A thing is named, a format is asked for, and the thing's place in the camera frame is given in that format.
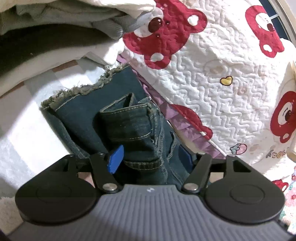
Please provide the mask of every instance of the white quilted fabric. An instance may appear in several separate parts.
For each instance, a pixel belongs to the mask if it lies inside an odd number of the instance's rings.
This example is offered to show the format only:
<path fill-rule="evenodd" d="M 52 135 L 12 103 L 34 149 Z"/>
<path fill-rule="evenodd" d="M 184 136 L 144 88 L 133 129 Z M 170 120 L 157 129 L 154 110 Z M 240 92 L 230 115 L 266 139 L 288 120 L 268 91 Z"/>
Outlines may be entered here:
<path fill-rule="evenodd" d="M 165 18 L 166 5 L 162 5 L 162 0 L 156 3 L 152 18 Z M 281 39 L 284 51 L 276 53 L 274 58 L 267 56 L 272 51 L 268 44 L 263 45 L 264 50 L 260 49 L 259 39 L 245 17 L 248 8 L 261 6 L 258 0 L 184 0 L 183 3 L 187 8 L 203 12 L 207 25 L 203 31 L 190 34 L 165 68 L 147 67 L 144 56 L 127 47 L 122 56 L 169 103 L 195 111 L 202 124 L 213 131 L 209 142 L 224 155 L 240 154 L 249 164 L 280 159 L 290 146 L 296 128 L 296 106 L 293 107 L 296 85 L 292 70 L 296 48 L 290 41 Z M 255 20 L 259 29 L 272 29 L 267 14 L 260 13 Z M 190 17 L 188 22 L 196 25 L 198 18 Z M 148 27 L 147 23 L 135 31 L 139 41 L 152 34 Z M 151 61 L 162 58 L 161 53 L 156 53 Z M 294 91 L 292 99 L 284 97 L 279 103 L 287 91 Z M 274 120 L 278 126 L 272 132 L 271 118 L 277 105 L 280 113 L 275 114 Z M 285 127 L 285 133 L 279 134 L 281 126 Z"/>

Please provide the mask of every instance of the bear face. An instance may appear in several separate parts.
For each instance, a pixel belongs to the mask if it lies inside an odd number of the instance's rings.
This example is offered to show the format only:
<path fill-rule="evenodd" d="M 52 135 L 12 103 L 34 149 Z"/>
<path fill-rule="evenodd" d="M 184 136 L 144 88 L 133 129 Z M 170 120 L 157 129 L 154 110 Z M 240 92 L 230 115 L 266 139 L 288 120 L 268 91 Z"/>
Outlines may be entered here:
<path fill-rule="evenodd" d="M 296 129 L 296 92 L 288 91 L 280 99 L 271 117 L 270 130 L 286 143 Z"/>
<path fill-rule="evenodd" d="M 277 53 L 285 50 L 270 18 L 262 6 L 249 7 L 245 17 L 248 25 L 259 40 L 259 46 L 263 54 L 274 58 Z"/>
<path fill-rule="evenodd" d="M 139 37 L 134 32 L 125 34 L 123 41 L 134 53 L 144 55 L 145 63 L 152 69 L 163 69 L 171 57 L 187 42 L 191 33 L 202 32 L 207 17 L 199 10 L 189 9 L 179 0 L 156 0 L 161 17 L 154 17 L 148 24 L 150 35 Z"/>

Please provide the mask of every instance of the gray ribbed surface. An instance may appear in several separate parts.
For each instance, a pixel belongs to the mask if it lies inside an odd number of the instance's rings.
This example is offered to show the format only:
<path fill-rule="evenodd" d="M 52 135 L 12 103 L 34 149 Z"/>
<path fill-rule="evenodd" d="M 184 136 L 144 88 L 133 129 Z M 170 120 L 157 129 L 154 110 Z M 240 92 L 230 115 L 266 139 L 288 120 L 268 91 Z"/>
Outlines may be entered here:
<path fill-rule="evenodd" d="M 287 241 L 275 222 L 237 226 L 212 215 L 197 196 L 175 186 L 126 185 L 101 197 L 83 218 L 57 227 L 22 224 L 12 241 Z"/>

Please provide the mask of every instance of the window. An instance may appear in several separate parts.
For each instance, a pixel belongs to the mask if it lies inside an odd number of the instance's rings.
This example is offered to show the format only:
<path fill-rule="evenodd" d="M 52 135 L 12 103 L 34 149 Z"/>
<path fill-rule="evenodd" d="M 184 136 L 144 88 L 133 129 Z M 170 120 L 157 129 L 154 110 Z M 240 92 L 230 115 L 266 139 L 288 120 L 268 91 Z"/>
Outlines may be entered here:
<path fill-rule="evenodd" d="M 283 38 L 283 39 L 290 40 L 290 38 L 288 37 L 287 31 L 286 31 L 278 13 L 275 11 L 275 9 L 271 5 L 270 1 L 269 0 L 259 0 L 259 1 L 261 2 L 262 6 L 264 7 L 267 15 L 270 17 L 279 37 Z"/>

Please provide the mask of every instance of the metal frame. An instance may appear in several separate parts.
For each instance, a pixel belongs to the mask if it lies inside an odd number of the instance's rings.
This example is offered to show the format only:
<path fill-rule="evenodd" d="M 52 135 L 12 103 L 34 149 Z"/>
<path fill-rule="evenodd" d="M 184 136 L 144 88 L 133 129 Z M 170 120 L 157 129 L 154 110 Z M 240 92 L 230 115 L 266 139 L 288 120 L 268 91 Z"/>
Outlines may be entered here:
<path fill-rule="evenodd" d="M 276 13 L 277 13 L 276 15 L 279 16 L 280 22 L 282 23 L 289 40 L 294 44 L 294 46 L 296 46 L 296 31 L 289 19 L 287 12 L 285 11 L 281 1 L 280 0 L 269 0 L 269 2 L 273 6 L 274 10 L 276 11 Z"/>

